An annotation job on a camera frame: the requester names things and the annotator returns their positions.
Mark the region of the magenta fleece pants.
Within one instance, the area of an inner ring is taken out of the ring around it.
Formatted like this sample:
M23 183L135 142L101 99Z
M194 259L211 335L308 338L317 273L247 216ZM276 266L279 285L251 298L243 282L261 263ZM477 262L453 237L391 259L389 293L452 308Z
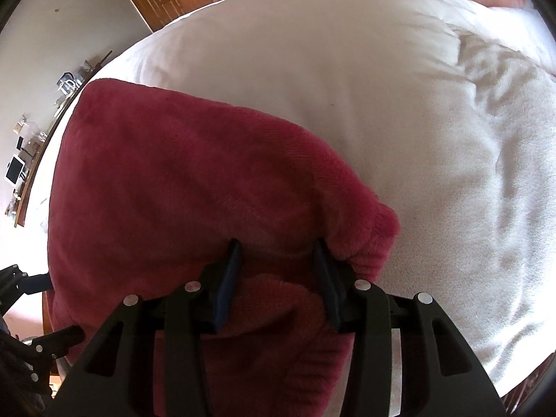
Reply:
M197 280L230 240L244 264L204 338L217 416L321 416L352 337L325 319L307 258L324 239L375 280L400 226L321 139L265 113L115 79L66 126L49 202L53 328L92 336L123 298Z

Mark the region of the dark wooden headboard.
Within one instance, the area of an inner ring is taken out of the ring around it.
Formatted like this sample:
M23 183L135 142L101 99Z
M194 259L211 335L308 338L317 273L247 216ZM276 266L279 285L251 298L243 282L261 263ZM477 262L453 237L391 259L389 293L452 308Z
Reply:
M555 415L555 353L501 399L507 416Z

